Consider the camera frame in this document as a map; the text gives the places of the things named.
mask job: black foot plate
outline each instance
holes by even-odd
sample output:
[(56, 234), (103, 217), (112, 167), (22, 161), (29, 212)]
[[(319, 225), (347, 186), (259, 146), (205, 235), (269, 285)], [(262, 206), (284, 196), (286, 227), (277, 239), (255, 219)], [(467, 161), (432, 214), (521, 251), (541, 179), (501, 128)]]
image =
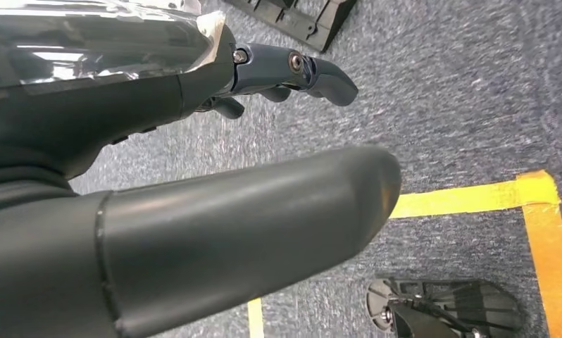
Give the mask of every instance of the black foot plate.
[(482, 280), (382, 278), (368, 287), (368, 315), (398, 338), (506, 338), (523, 325), (517, 301)]

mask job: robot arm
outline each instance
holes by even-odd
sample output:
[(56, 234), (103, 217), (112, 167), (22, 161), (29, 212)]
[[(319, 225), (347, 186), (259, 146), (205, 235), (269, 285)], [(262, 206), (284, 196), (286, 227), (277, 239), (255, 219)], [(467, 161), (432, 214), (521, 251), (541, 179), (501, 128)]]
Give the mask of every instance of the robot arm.
[[(376, 147), (78, 196), (67, 180), (83, 174), (103, 146), (129, 134), (195, 111), (239, 117), (243, 110), (232, 98), (236, 95), (260, 93), (282, 101), (289, 90), (297, 90), (345, 106), (357, 88), (327, 61), (291, 49), (236, 43), (226, 27), (214, 61), (191, 72), (122, 82), (112, 81), (115, 75), (31, 83), (43, 72), (54, 74), (55, 63), (26, 54), (35, 45), (30, 37), (77, 41), (68, 48), (89, 55), (100, 46), (109, 57), (102, 63), (92, 59), (91, 65), (99, 67), (93, 72), (129, 73), (114, 61), (121, 60), (118, 51), (106, 53), (109, 46), (95, 41), (97, 25), (119, 32), (117, 41), (136, 41), (136, 50), (154, 44), (142, 41), (140, 32), (155, 26), (131, 16), (45, 13), (4, 20), (20, 10), (0, 11), (0, 337), (148, 337), (351, 258), (394, 208), (399, 165)], [(122, 23), (137, 34), (127, 35)], [(175, 21), (160, 24), (159, 31), (168, 32)], [(198, 30), (185, 32), (186, 41), (197, 42), (191, 46), (202, 48)], [(27, 44), (18, 41), (25, 47), (16, 49), (16, 60), (28, 62), (28, 68), (8, 57), (15, 38), (27, 39)], [(147, 60), (142, 69), (149, 72), (165, 62)]]

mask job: yellow tape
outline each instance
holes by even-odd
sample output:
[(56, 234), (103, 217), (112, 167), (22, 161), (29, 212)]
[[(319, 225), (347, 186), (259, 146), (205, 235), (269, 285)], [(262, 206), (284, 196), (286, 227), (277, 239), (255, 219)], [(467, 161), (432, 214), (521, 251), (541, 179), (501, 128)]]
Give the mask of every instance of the yellow tape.
[(545, 172), (518, 176), (522, 211), (551, 337), (562, 337), (562, 218), (559, 205), (539, 204), (540, 196), (558, 201), (555, 182)]
[(260, 298), (248, 302), (248, 325), (250, 338), (264, 338), (264, 323)]
[[(522, 207), (551, 337), (562, 337), (562, 219), (553, 178), (545, 171), (517, 180), (399, 197), (391, 218), (479, 213)], [(260, 299), (248, 303), (251, 338), (263, 338)]]
[(515, 181), (401, 195), (391, 218), (480, 213), (529, 204), (558, 204), (556, 191), (553, 193), (552, 189), (545, 189), (551, 182), (549, 174), (540, 171)]

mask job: black bracket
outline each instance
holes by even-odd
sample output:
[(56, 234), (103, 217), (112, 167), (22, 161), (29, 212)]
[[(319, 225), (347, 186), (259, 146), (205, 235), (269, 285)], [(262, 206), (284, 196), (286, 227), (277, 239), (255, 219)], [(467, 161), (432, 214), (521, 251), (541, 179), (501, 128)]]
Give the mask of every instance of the black bracket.
[(356, 0), (327, 0), (312, 17), (296, 9), (298, 0), (223, 0), (281, 32), (324, 52)]

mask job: plastic wrap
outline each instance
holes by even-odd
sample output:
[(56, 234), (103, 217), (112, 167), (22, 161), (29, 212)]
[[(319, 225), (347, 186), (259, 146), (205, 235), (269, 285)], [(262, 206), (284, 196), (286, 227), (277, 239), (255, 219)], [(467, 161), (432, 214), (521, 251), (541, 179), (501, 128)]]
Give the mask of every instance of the plastic wrap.
[[(189, 6), (199, 13), (196, 3)], [(0, 0), (0, 89), (24, 85), (42, 94), (183, 74), (213, 62), (224, 14), (178, 9), (110, 0)]]

